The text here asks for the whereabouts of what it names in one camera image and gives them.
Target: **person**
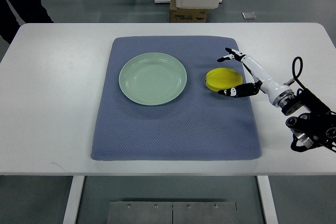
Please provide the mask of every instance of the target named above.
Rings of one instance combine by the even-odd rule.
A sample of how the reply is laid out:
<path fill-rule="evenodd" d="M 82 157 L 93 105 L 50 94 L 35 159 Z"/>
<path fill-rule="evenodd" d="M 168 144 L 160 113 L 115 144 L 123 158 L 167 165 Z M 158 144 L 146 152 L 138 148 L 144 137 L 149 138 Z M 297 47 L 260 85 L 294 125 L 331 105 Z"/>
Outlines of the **person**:
<path fill-rule="evenodd" d="M 8 0 L 25 23 L 53 23 L 41 0 Z M 9 44 L 20 25 L 6 0 L 0 0 L 0 35 Z"/>

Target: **plate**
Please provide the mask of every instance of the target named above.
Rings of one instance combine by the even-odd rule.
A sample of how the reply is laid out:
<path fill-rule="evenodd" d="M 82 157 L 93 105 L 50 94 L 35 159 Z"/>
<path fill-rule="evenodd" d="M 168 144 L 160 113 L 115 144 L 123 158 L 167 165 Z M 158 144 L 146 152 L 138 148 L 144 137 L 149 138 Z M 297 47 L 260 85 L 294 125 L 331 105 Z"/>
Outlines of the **plate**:
<path fill-rule="evenodd" d="M 155 106 L 174 100 L 187 82 L 184 66 L 174 57 L 150 52 L 134 57 L 120 71 L 121 91 L 133 102 Z"/>

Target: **gray floor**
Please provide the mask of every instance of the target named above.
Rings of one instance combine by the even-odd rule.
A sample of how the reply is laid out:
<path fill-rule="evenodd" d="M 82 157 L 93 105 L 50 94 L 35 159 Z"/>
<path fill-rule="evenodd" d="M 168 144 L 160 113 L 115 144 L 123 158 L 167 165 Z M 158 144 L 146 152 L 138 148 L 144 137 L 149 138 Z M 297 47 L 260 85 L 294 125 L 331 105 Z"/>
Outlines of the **gray floor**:
<path fill-rule="evenodd" d="M 56 23 L 169 22 L 169 6 L 154 5 L 153 0 L 42 0 L 42 3 Z M 208 11 L 207 21 L 244 22 L 241 12 L 255 12 L 256 22 L 320 23 L 336 45 L 334 0 L 223 0 L 219 8 Z M 7 48 L 8 44 L 0 39 L 0 58 Z M 0 177 L 0 198 L 5 202 L 0 205 L 0 222 L 62 223 L 60 215 L 64 213 L 64 195 L 68 194 L 70 181 L 69 177 Z M 336 177 L 271 177 L 270 183 L 279 223 L 334 223 Z M 127 188 L 120 190 L 127 194 Z M 45 194 L 50 200 L 48 204 L 43 198 Z"/>

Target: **robotic hand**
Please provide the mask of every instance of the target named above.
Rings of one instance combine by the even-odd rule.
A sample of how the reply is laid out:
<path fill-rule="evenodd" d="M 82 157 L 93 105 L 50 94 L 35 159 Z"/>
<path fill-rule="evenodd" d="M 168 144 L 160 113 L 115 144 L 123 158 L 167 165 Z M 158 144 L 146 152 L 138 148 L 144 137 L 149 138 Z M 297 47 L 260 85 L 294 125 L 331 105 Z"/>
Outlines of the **robotic hand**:
<path fill-rule="evenodd" d="M 281 107 L 284 115 L 290 115 L 304 106 L 309 113 L 298 117 L 292 116 L 286 121 L 286 126 L 293 132 L 291 149 L 304 152 L 316 147 L 324 146 L 336 152 L 336 114 L 332 112 L 320 99 L 308 90 L 298 79 L 302 72 L 302 59 L 296 57 L 292 64 L 293 79 L 283 85 L 278 84 L 272 77 L 251 57 L 241 52 L 225 48 L 229 55 L 217 61 L 237 60 L 253 76 L 255 83 L 244 83 L 231 89 L 219 90 L 218 94 L 228 97 L 248 97 L 261 90 L 268 95 L 269 102 L 275 107 Z M 300 61 L 300 70 L 295 74 L 295 63 Z M 294 95 L 289 87 L 297 82 L 302 88 Z"/>

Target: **blue mat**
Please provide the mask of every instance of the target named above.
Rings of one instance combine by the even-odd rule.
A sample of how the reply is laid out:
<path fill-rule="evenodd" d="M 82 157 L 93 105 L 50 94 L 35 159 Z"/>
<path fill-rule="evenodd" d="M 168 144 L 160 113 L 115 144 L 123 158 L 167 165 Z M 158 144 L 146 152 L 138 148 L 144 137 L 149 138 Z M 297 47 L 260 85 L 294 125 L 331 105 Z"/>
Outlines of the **blue mat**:
<path fill-rule="evenodd" d="M 95 160 L 245 160 L 261 156 L 249 98 L 231 98 L 210 91 L 205 75 L 219 67 L 243 76 L 243 65 L 231 60 L 225 47 L 238 50 L 231 38 L 214 36 L 148 36 L 117 38 L 112 45 L 94 131 Z M 162 52 L 178 59 L 187 84 L 173 101 L 143 106 L 120 90 L 119 73 L 133 57 Z"/>

